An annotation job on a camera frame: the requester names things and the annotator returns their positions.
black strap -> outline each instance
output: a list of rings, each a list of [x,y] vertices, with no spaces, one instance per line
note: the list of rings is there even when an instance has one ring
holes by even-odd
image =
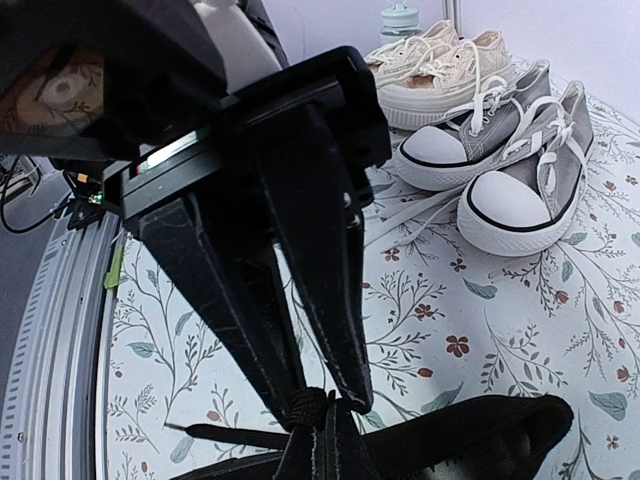
[[[324,390],[320,388],[306,388],[294,395],[289,422],[293,426],[304,425],[307,427],[323,428],[326,414],[327,396]],[[284,450],[289,441],[289,434],[284,433],[216,427],[215,425],[208,424],[196,424],[186,428],[169,424],[166,426],[184,431],[193,438],[236,445],[248,445],[251,447],[267,448],[269,450]]]
[[[571,407],[552,396],[508,398],[489,395],[442,408],[364,436],[367,451],[379,476],[385,480],[418,480],[425,469],[460,455],[478,445],[504,440],[504,433],[524,430],[530,455],[519,458],[505,480],[532,480],[548,452],[567,434],[573,420]],[[230,439],[227,430],[224,438]],[[274,449],[288,435],[258,434],[261,445]],[[198,469],[175,480],[266,480],[273,478],[282,454],[256,455]]]
[[[305,388],[293,396],[289,421],[291,425],[324,428],[327,415],[327,394],[320,388]]]

white wall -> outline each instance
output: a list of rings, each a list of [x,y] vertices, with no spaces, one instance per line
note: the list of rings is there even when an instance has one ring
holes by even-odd
[[[640,122],[639,0],[461,0],[463,34],[499,29],[509,49],[551,61],[561,77]],[[332,47],[366,54],[378,45],[386,0],[263,0],[291,62]],[[409,0],[423,26],[442,18],[441,0]]]
[[[351,45],[364,55],[380,46],[387,0],[262,0],[291,63]],[[442,18],[441,0],[409,0],[427,27]]]
[[[462,0],[464,35],[504,33],[507,48],[547,58],[566,80],[640,122],[640,1]]]

white sneaker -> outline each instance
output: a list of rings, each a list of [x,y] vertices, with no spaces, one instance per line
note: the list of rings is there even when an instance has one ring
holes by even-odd
[[[377,82],[378,101],[391,127],[417,130],[446,120],[446,113],[480,93],[498,75],[510,84],[515,72],[500,32],[465,40],[430,61],[422,56],[410,70]]]
[[[422,35],[383,45],[365,57],[376,83],[390,81],[417,64],[433,61],[460,43],[451,20],[441,20]]]
[[[555,115],[531,131],[535,110]],[[524,159],[467,185],[458,206],[458,229],[472,245],[494,255],[525,257],[546,250],[571,226],[587,185],[593,127],[584,86],[571,82],[564,95],[538,99],[525,116],[516,150]]]

cable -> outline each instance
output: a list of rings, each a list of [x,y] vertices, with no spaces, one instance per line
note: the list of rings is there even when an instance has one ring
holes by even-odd
[[[13,183],[10,183],[9,185],[7,185],[7,190],[11,190],[13,187],[15,187],[17,184],[19,184],[20,182],[24,181],[26,179],[27,176],[29,176],[31,173],[35,172],[37,170],[37,168],[34,168],[33,170],[31,170],[31,172],[29,172],[28,174],[24,175],[24,177],[19,178],[18,180],[16,180]],[[35,187],[38,186],[40,182],[38,182],[35,186],[34,186],[34,190],[33,192],[35,193]]]
[[[11,164],[11,168],[9,169],[9,175],[8,175],[9,179],[11,177],[13,177],[13,173],[14,173],[14,171],[16,169],[16,166],[18,165],[18,160],[19,159],[20,159],[20,156],[17,156],[15,158],[15,160],[13,161],[13,163]],[[71,203],[71,202],[68,201],[69,197],[67,197],[65,199],[65,201],[62,203],[62,205],[60,205],[56,209],[54,209],[51,212],[49,212],[45,217],[41,218],[40,220],[38,220],[33,225],[30,225],[29,227],[26,227],[26,228],[13,228],[7,223],[7,219],[4,216],[4,206],[5,206],[5,203],[6,203],[8,187],[9,187],[9,180],[7,180],[5,182],[5,184],[4,184],[4,186],[2,187],[2,196],[0,196],[0,221],[2,221],[2,225],[4,226],[4,228],[9,233],[13,233],[14,235],[21,235],[23,233],[29,233],[32,230],[35,230],[36,228],[38,228],[39,226],[44,224],[46,221],[48,221],[50,218],[53,218],[58,212],[61,212],[62,210],[67,208]]]

black shoe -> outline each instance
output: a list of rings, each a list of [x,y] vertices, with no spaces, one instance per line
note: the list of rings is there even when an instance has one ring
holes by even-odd
[[[473,398],[364,436],[385,480],[533,480],[569,432],[573,412],[561,398]],[[196,425],[198,438],[283,450],[289,436]],[[268,480],[281,453],[233,459],[174,480]]]

